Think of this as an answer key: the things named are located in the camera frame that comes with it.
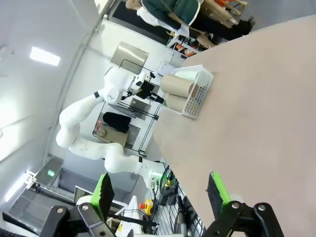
screw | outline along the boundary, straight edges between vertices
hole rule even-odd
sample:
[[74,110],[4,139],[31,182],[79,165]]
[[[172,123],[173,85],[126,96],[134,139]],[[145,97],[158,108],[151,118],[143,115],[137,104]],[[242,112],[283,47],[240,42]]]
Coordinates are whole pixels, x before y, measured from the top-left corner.
[[239,203],[238,203],[238,202],[234,202],[234,203],[232,204],[232,207],[233,207],[234,209],[239,208]]
[[258,206],[258,209],[259,209],[260,211],[264,211],[264,210],[266,209],[266,207],[265,207],[264,205],[259,205],[259,206]]

green jacket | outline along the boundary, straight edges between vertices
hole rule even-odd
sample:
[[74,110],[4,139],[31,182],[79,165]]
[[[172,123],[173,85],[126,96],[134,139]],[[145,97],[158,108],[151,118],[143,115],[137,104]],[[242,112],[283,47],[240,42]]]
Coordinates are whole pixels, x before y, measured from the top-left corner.
[[181,24],[168,16],[170,10],[188,25],[199,7],[197,0],[142,0],[142,5],[155,18],[176,30],[181,28]]

white wire basket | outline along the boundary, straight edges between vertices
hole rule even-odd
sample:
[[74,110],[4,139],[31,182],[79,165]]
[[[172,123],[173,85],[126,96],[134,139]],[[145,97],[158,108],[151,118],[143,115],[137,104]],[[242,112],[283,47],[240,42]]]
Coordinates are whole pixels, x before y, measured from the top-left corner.
[[199,88],[195,97],[192,96],[193,90],[190,92],[181,113],[175,110],[172,111],[196,119],[202,108],[203,102],[211,86],[214,75],[210,73],[207,69],[205,69],[203,65],[176,68],[172,71],[171,74],[177,76],[179,72],[181,72],[181,76],[179,77],[194,81],[195,83],[193,88],[195,87],[195,85],[198,85]]

white ceiling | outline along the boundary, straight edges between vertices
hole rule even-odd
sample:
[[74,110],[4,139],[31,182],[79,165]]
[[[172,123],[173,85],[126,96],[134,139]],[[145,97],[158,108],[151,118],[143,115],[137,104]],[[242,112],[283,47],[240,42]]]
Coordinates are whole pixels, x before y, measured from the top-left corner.
[[[20,162],[43,156],[67,73],[98,19],[94,0],[0,0],[0,160],[6,157],[0,166],[10,164],[6,170],[24,172],[27,167],[7,159],[30,141],[41,148]],[[59,56],[59,65],[30,59],[33,46]]]

cardboard tube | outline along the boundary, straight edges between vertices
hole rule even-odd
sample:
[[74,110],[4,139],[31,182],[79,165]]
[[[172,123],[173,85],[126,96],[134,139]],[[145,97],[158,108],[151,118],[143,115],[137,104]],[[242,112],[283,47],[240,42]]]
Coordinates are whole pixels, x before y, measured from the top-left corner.
[[170,95],[168,94],[166,96],[166,103],[167,103],[167,107],[178,111],[178,112],[182,112],[185,104],[186,104],[187,98],[181,97],[181,96],[176,96],[176,95]]
[[176,77],[174,75],[165,75],[162,77],[160,88],[164,93],[177,95],[182,97],[189,97],[192,91],[192,97],[195,97],[198,92],[198,85],[194,86],[194,82]]
[[175,76],[195,82],[199,71],[178,71]]

